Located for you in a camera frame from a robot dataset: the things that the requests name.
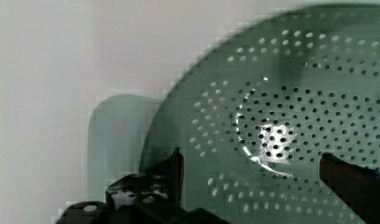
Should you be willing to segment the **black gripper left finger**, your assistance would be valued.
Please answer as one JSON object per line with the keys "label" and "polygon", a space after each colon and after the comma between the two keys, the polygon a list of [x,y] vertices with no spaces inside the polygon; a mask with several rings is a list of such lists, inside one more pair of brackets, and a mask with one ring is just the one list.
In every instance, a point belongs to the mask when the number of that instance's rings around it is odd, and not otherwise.
{"label": "black gripper left finger", "polygon": [[106,189],[106,203],[114,209],[131,206],[140,196],[159,195],[180,205],[184,178],[184,158],[177,147],[171,156],[147,168],[129,174]]}

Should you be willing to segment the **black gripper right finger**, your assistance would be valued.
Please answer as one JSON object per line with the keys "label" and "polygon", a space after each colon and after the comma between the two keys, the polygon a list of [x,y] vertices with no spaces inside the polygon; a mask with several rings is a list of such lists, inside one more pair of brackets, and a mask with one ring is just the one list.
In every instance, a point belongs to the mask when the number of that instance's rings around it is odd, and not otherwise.
{"label": "black gripper right finger", "polygon": [[380,224],[380,173],[323,153],[319,177],[366,224]]}

